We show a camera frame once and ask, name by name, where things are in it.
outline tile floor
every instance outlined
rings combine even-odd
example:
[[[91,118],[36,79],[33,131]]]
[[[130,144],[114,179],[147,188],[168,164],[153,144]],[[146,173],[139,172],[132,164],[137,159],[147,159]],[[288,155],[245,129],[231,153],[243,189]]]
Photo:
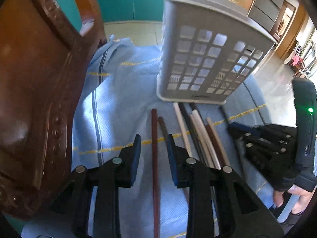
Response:
[[[137,46],[161,45],[161,22],[124,22],[104,25],[107,37],[114,34],[116,39],[129,37]],[[296,116],[291,81],[292,70],[273,52],[253,72],[260,86],[273,123],[295,126]]]

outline plastic basket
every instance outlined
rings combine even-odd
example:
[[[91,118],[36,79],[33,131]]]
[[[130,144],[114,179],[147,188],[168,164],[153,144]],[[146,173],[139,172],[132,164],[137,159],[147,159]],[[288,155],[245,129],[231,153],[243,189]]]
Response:
[[[164,0],[159,98],[224,104],[270,51],[275,39],[237,5],[224,4]]]

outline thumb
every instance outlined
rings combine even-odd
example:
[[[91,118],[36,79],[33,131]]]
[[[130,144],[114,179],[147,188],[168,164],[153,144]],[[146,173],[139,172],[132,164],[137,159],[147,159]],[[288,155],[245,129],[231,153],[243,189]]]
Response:
[[[283,202],[284,202],[283,194],[284,194],[283,191],[274,190],[273,192],[273,201],[277,207],[280,207],[283,205]]]

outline blue cloth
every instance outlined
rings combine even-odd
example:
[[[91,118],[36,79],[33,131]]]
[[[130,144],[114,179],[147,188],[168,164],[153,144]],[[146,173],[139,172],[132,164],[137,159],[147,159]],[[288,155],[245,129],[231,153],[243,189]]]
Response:
[[[77,106],[73,125],[72,169],[78,165],[94,168],[116,157],[120,150],[131,144],[136,134],[142,137],[142,150],[137,178],[131,189],[119,189],[119,213],[122,237],[153,237],[152,197],[152,147],[151,110],[157,109],[163,116],[169,133],[176,134],[175,143],[184,147],[180,128],[172,103],[163,102],[156,96],[156,76],[159,71],[160,47],[136,47],[129,39],[114,40],[101,47],[93,57],[87,71],[82,95]],[[253,77],[245,81],[252,90],[252,99],[244,85],[227,99],[224,108],[228,116],[263,105],[264,99]],[[199,104],[205,119],[213,122],[224,120],[218,105]],[[270,122],[269,112],[263,106],[261,114]],[[262,124],[258,111],[235,119],[254,126]],[[246,174],[249,186],[257,192],[264,188],[265,180],[243,158],[240,163],[232,138],[225,122],[218,122],[216,130],[228,154],[234,170]],[[183,191],[177,189],[170,173],[164,142],[158,143],[159,185],[161,192],[161,237],[186,232],[188,206]],[[267,205],[272,205],[272,191],[259,191]]]

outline chair backrest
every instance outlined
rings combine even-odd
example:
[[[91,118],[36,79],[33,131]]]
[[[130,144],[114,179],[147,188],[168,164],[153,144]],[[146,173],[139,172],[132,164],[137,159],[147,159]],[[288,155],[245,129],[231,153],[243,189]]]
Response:
[[[106,41],[97,0],[75,0],[77,32],[56,0],[0,7],[0,210],[28,219],[71,171],[72,123],[87,66]]]

